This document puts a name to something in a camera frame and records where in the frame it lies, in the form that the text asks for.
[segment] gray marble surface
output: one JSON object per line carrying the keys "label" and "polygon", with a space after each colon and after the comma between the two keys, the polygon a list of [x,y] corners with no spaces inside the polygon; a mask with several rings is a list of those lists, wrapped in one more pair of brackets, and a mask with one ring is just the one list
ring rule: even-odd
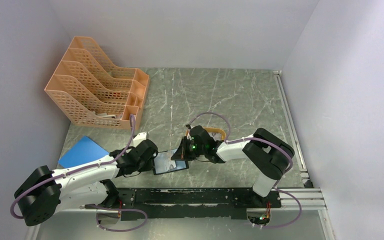
{"label": "gray marble surface", "polygon": [[[291,130],[272,71],[207,68],[143,70],[150,76],[150,86],[139,131],[149,132],[149,138],[160,152],[177,148],[185,135],[185,124],[197,114],[207,111],[229,119],[232,127],[230,140],[248,136],[257,128],[265,128],[292,146]],[[227,131],[224,121],[212,115],[201,116],[194,125]],[[124,148],[129,135],[129,130],[71,124],[61,155],[83,136],[90,137],[110,152]],[[295,157],[294,161],[294,167],[280,181],[279,187],[303,187]],[[224,164],[193,161],[187,170],[162,175],[143,172],[135,177],[119,177],[113,182],[120,188],[251,187],[258,174],[258,168],[250,160]]]}
{"label": "gray marble surface", "polygon": [[[297,211],[273,210],[269,226],[284,224]],[[129,229],[143,220],[118,221],[105,225],[112,229]],[[252,227],[246,220],[230,217],[148,219],[140,229],[129,232],[103,231],[96,227],[94,212],[60,212],[40,225],[36,240],[325,240],[317,210],[304,210],[298,221],[278,229]]]}

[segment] white enclosure wall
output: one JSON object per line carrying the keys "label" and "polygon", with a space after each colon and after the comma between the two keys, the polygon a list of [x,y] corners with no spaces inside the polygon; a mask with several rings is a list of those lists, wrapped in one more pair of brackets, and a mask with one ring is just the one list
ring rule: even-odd
{"label": "white enclosure wall", "polygon": [[384,0],[320,0],[282,80],[337,239],[384,239]]}
{"label": "white enclosure wall", "polygon": [[319,0],[50,0],[120,66],[280,70]]}
{"label": "white enclosure wall", "polygon": [[0,240],[24,239],[14,192],[61,153],[69,120],[44,88],[69,44],[46,1],[0,0]]}

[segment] wire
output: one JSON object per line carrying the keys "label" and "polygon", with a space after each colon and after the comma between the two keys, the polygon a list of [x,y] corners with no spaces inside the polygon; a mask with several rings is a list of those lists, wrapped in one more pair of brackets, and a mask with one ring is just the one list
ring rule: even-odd
{"label": "wire", "polygon": [[[98,206],[96,204],[88,204],[88,206],[92,207],[92,208],[96,208],[96,209],[102,209],[102,210],[107,210],[107,211],[114,211],[115,209],[114,208],[106,208],[106,207],[103,207],[103,206]],[[116,233],[125,233],[125,232],[130,232],[130,231],[133,231],[133,230],[136,230],[140,227],[142,227],[143,225],[145,225],[145,223],[147,222],[148,220],[148,215],[146,212],[140,210],[140,209],[135,209],[135,208],[125,208],[125,209],[119,209],[118,211],[120,212],[137,212],[137,213],[141,213],[143,214],[143,216],[145,217],[145,220],[139,224],[138,226],[135,226],[135,227],[132,227],[132,228],[129,228],[129,229],[122,229],[122,230],[118,230],[118,229],[111,229],[111,228],[106,228],[106,227],[103,227],[100,222],[99,222],[99,219],[98,219],[98,214],[96,214],[96,226],[102,230],[105,230],[105,231],[109,231],[109,232],[116,232]]]}
{"label": "wire", "polygon": [[[122,205],[123,205],[123,203],[122,203],[122,201],[119,199],[118,200],[118,202],[120,203],[120,207],[118,208],[118,209],[122,209]],[[121,218],[122,217],[122,212],[121,211],[118,211],[118,214],[117,214],[117,216],[118,216],[118,218]]]}
{"label": "wire", "polygon": [[[245,142],[245,141],[248,141],[248,140],[254,140],[254,141],[262,142],[262,143],[267,144],[270,147],[278,150],[279,152],[281,152],[286,157],[286,159],[289,161],[289,166],[285,169],[285,172],[283,174],[286,174],[287,172],[289,172],[292,169],[292,167],[294,165],[294,162],[292,161],[292,157],[289,156],[289,154],[287,154],[282,148],[280,148],[279,146],[275,145],[274,143],[272,143],[270,141],[267,141],[267,140],[264,140],[264,139],[261,139],[261,138],[256,138],[256,137],[244,137],[244,138],[241,138],[241,139],[236,139],[236,140],[228,141],[228,137],[229,137],[229,135],[231,133],[231,125],[230,125],[229,121],[227,120],[227,118],[225,118],[224,116],[222,116],[222,115],[220,115],[218,113],[211,112],[211,111],[200,113],[195,118],[193,118],[189,122],[188,125],[191,125],[199,116],[202,116],[204,114],[216,115],[216,116],[222,118],[226,122],[226,124],[227,124],[227,126],[229,128],[229,132],[226,135],[226,138],[224,139],[224,142],[227,145],[228,144],[235,144],[235,143],[239,143],[239,142]],[[303,208],[302,208],[301,203],[298,200],[298,198],[296,198],[294,195],[292,195],[291,193],[289,193],[287,191],[283,191],[283,190],[280,190],[280,189],[277,188],[277,185],[278,185],[279,181],[280,180],[277,180],[276,183],[273,185],[274,190],[278,191],[279,193],[286,194],[286,195],[290,196],[291,198],[293,198],[296,201],[296,203],[298,204],[299,212],[298,212],[298,215],[293,220],[291,220],[290,222],[287,222],[287,223],[284,223],[284,224],[280,224],[280,225],[276,225],[276,226],[261,226],[262,228],[265,228],[265,229],[278,229],[278,228],[283,228],[283,227],[289,226],[289,225],[295,223],[301,217],[301,214],[303,212]]]}
{"label": "wire", "polygon": [[267,203],[265,205],[265,215],[267,218],[270,218],[271,211],[272,211],[272,207],[270,206],[270,201],[267,201]]}
{"label": "wire", "polygon": [[[166,153],[166,152],[168,152],[169,150],[165,150],[165,151],[159,151],[158,153],[160,154],[160,153]],[[203,162],[203,163],[210,163],[210,161],[208,161],[208,160],[205,160],[205,161],[203,161],[203,160],[198,160],[198,159],[194,159],[194,160],[197,160],[198,162]]]}
{"label": "wire", "polygon": [[289,170],[292,169],[292,166],[294,165],[294,162],[292,161],[292,157],[289,156],[289,154],[287,154],[282,148],[280,148],[279,146],[277,146],[276,144],[274,144],[274,143],[272,143],[270,141],[267,141],[267,140],[264,140],[264,139],[261,139],[261,138],[256,138],[256,137],[244,137],[244,138],[241,138],[241,139],[227,141],[226,144],[228,144],[228,145],[229,144],[236,144],[236,143],[245,142],[245,141],[248,141],[248,140],[254,140],[254,141],[262,142],[262,143],[267,144],[270,147],[276,149],[277,151],[281,152],[286,157],[286,159],[289,162],[289,166],[286,168],[284,174],[286,174],[287,172],[289,172]]}
{"label": "wire", "polygon": [[224,138],[224,141],[226,142],[231,134],[231,124],[229,123],[228,119],[221,115],[221,114],[218,114],[218,113],[215,113],[215,112],[212,112],[212,111],[206,111],[206,112],[202,112],[198,115],[196,115],[196,117],[194,117],[192,120],[190,120],[190,122],[188,124],[186,124],[186,126],[190,126],[197,118],[199,118],[200,116],[204,115],[204,114],[212,114],[212,115],[216,115],[217,117],[220,117],[222,118],[226,124],[227,124],[227,127],[229,129],[229,132],[226,134],[226,137]]}
{"label": "wire", "polygon": [[125,177],[125,178],[131,178],[131,177],[136,177],[137,175],[139,175],[139,174],[141,174],[142,172],[139,172],[138,174],[136,174],[136,175],[133,175],[133,176],[126,176],[126,175],[123,175],[123,177]]}
{"label": "wire", "polygon": [[[121,151],[113,160],[111,161],[106,161],[106,162],[102,162],[100,165],[109,165],[109,164],[112,164],[114,163],[115,161],[117,161],[121,155],[123,155],[127,148],[130,146],[130,144],[132,143],[132,139],[133,139],[133,136],[135,135],[135,126],[136,126],[136,121],[135,121],[135,116],[133,114],[130,115],[129,117],[129,122],[130,122],[130,127],[131,127],[131,135],[130,135],[130,138],[127,142],[127,145],[126,147],[123,149],[123,151]],[[62,173],[60,175],[57,175],[57,176],[53,176],[51,178],[48,178],[44,181],[41,181],[39,183],[37,183],[36,185],[30,187],[29,189],[27,189],[26,191],[24,191],[23,193],[21,193],[11,204],[11,207],[9,208],[9,212],[11,213],[11,216],[13,216],[14,218],[16,219],[23,219],[23,216],[20,216],[20,215],[17,215],[15,213],[15,206],[16,204],[22,199],[24,198],[25,196],[27,196],[29,193],[31,193],[32,191],[34,191],[35,189],[39,188],[40,186],[43,186],[51,181],[54,181],[54,180],[57,180],[57,179],[60,179],[64,176],[69,176],[69,175],[72,175],[72,174],[75,174],[75,173],[78,173],[78,172],[81,172],[83,170],[86,170],[86,169],[90,169],[90,168],[94,168],[94,167],[98,167],[99,164],[98,163],[95,163],[95,164],[90,164],[90,165],[86,165],[86,166],[83,166],[83,167],[80,167],[80,168],[77,168],[77,169],[74,169],[74,170],[71,170],[71,171],[68,171],[65,175]]]}

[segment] marble tabletop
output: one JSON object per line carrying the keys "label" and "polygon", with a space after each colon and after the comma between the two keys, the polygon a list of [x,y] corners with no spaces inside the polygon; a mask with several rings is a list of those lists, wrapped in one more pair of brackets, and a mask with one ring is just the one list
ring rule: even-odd
{"label": "marble tabletop", "polygon": [[[185,124],[207,111],[226,116],[231,124],[230,140],[265,128],[291,146],[291,129],[285,117],[276,78],[272,71],[216,68],[142,68],[150,77],[142,121],[138,132],[148,132],[160,152],[175,149],[185,135]],[[225,122],[203,115],[194,125],[215,127],[227,132]],[[122,149],[130,130],[85,127],[71,124],[62,148],[65,154],[83,136],[90,137],[111,152]],[[294,167],[279,183],[282,188],[302,188],[300,170]],[[189,169],[153,175],[113,179],[119,188],[211,188],[251,187],[259,175],[250,160],[224,164],[192,161]]]}

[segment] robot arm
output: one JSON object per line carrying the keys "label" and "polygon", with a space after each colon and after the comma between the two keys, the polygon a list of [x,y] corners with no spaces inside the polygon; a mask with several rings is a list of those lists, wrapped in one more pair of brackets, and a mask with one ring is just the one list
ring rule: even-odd
{"label": "robot arm", "polygon": [[[266,140],[284,150],[290,157],[294,155],[294,151],[289,145],[263,128],[257,129],[249,137]],[[171,159],[191,161],[203,155],[215,164],[223,164],[235,159],[250,159],[261,171],[252,187],[253,191],[261,197],[266,197],[276,182],[281,179],[289,161],[275,148],[269,150],[267,144],[245,139],[231,143],[216,141],[198,125],[189,131],[187,137],[182,138],[179,148]],[[61,174],[65,177],[49,181],[20,199],[18,206],[26,225],[38,225],[57,212],[87,204],[103,205],[106,208],[117,206],[119,192],[111,179],[129,175],[135,171],[152,170],[153,159],[158,154],[157,146],[148,139],[148,134],[144,132],[135,136],[132,146],[128,149],[124,155],[111,164],[101,165],[100,163],[112,161],[121,150],[76,167],[53,171],[49,170],[47,166],[37,168],[15,192],[15,198],[37,183]],[[97,164],[98,167],[67,175],[68,172],[91,164]]]}
{"label": "robot arm", "polygon": [[[35,226],[49,219],[53,214],[65,209],[78,208],[87,204],[104,205],[109,208],[118,202],[118,191],[111,179],[132,174],[135,171],[152,170],[152,160],[158,154],[157,146],[148,139],[145,132],[133,139],[132,145],[117,161],[110,162],[121,150],[111,152],[98,160],[76,167],[49,170],[47,166],[38,167],[17,189],[17,198],[27,189],[61,174],[62,178],[52,180],[20,199],[18,207],[27,226]],[[67,175],[76,169],[98,164]]]}
{"label": "robot arm", "polygon": [[295,154],[291,146],[264,128],[258,128],[254,134],[242,138],[243,140],[226,143],[214,140],[202,126],[197,125],[190,129],[188,136],[182,138],[179,148],[171,159],[191,161],[204,155],[215,164],[236,159],[249,159],[261,171],[252,189],[261,197],[265,197],[286,172],[289,160],[274,147],[257,140],[246,140],[249,138],[270,142],[291,158]]}

